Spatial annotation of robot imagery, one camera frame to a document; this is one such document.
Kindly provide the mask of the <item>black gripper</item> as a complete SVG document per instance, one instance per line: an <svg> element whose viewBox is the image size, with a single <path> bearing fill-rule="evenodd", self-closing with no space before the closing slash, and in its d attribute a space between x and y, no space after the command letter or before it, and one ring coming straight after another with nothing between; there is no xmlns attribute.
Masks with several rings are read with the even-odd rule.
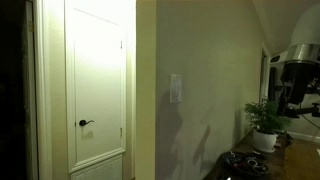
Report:
<svg viewBox="0 0 320 180"><path fill-rule="evenodd" d="M316 66L304 63L284 65L281 75L282 93L278 100L277 114L286 116L289 104L300 104L307 91L307 86L316 78Z"/></svg>

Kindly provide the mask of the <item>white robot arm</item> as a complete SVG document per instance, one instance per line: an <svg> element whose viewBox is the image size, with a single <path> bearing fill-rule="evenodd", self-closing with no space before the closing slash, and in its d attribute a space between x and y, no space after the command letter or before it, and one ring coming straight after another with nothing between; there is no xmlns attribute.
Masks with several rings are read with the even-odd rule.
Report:
<svg viewBox="0 0 320 180"><path fill-rule="evenodd" d="M289 104L299 105L309 90L318 92L320 79L320 4L306 10L299 18L286 51L273 56L271 65L282 66L281 94L277 114L297 118L299 115L319 116L319 104L294 109Z"/></svg>

